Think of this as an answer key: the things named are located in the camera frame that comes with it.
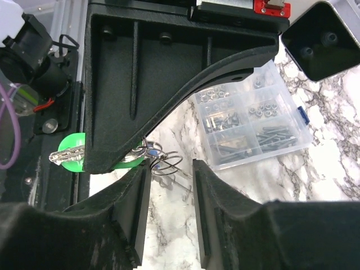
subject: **white marble surface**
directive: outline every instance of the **white marble surface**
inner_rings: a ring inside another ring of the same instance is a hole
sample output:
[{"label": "white marble surface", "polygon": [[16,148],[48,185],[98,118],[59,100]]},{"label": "white marble surface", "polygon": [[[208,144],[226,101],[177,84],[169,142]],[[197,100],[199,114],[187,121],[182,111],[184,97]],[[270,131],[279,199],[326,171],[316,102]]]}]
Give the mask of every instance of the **white marble surface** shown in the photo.
[{"label": "white marble surface", "polygon": [[[306,108],[314,135],[312,146],[300,152],[237,166],[217,174],[250,198],[269,200],[360,199],[360,67],[313,83],[299,72],[283,48],[276,64],[295,103]],[[166,151],[184,156],[180,168],[191,172],[192,159],[206,161],[199,120],[191,100],[185,101],[149,136]],[[95,193],[124,172],[96,175]],[[177,178],[183,185],[191,183]],[[184,190],[173,191],[152,182],[143,266],[139,269],[201,269],[194,201]]]}]

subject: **red circuit board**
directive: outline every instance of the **red circuit board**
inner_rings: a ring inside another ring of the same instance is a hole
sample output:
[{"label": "red circuit board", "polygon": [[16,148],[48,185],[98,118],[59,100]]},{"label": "red circuit board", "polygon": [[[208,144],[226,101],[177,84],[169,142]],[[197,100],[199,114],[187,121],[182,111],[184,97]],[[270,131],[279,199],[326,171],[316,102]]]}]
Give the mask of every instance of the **red circuit board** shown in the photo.
[{"label": "red circuit board", "polygon": [[265,14],[269,16],[289,18],[291,15],[291,4],[285,3],[282,9],[267,8],[266,4],[269,0],[254,0],[254,11],[258,14]]}]

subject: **black wire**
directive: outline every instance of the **black wire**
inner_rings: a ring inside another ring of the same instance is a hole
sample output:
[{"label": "black wire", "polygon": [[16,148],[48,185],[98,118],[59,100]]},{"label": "black wire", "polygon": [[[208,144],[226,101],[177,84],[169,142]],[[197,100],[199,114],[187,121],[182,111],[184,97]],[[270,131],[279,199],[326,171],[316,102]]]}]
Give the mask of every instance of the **black wire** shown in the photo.
[{"label": "black wire", "polygon": [[[64,44],[63,41],[62,41],[64,39],[64,37],[66,37],[69,41],[71,41],[72,44],[75,45],[75,46]],[[66,34],[61,34],[60,38],[58,39],[58,42],[53,41],[52,44],[59,47],[60,56],[63,55],[63,51],[62,51],[63,48],[76,49],[77,50],[80,47],[79,43],[76,42],[75,39],[73,39],[71,36],[66,35]]]}]

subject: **blue latch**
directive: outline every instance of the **blue latch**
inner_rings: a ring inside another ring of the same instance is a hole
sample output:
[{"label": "blue latch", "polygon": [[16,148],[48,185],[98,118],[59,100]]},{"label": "blue latch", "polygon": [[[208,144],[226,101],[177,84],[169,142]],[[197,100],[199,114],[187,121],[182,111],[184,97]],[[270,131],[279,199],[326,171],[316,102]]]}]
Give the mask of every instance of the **blue latch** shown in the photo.
[{"label": "blue latch", "polygon": [[298,110],[302,116],[302,118],[304,119],[305,121],[305,125],[308,125],[310,123],[310,119],[306,113],[306,111],[304,110],[304,108],[302,106],[298,107]]}]

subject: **clear plastic compartment box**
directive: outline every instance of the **clear plastic compartment box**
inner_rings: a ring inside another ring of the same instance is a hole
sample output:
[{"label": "clear plastic compartment box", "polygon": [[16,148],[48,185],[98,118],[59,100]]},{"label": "clear plastic compartment box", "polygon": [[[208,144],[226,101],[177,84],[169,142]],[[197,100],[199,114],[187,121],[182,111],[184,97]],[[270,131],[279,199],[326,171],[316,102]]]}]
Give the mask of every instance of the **clear plastic compartment box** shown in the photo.
[{"label": "clear plastic compartment box", "polygon": [[273,61],[243,82],[193,97],[215,170],[301,150],[313,141]]}]

